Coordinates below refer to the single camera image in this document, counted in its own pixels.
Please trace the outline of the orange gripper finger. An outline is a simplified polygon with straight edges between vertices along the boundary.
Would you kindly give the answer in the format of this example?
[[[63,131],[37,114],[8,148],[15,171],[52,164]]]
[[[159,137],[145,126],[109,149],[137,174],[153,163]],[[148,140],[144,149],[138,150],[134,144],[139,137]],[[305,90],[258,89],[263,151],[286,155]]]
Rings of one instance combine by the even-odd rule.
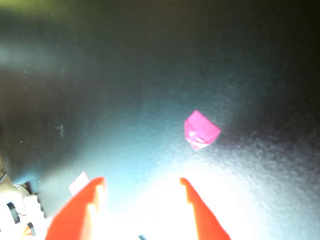
[[[231,240],[216,216],[204,203],[198,192],[186,178],[179,179],[185,187],[186,200],[192,206],[198,240]]]
[[[47,240],[96,240],[106,205],[106,180],[96,177],[52,219]]]

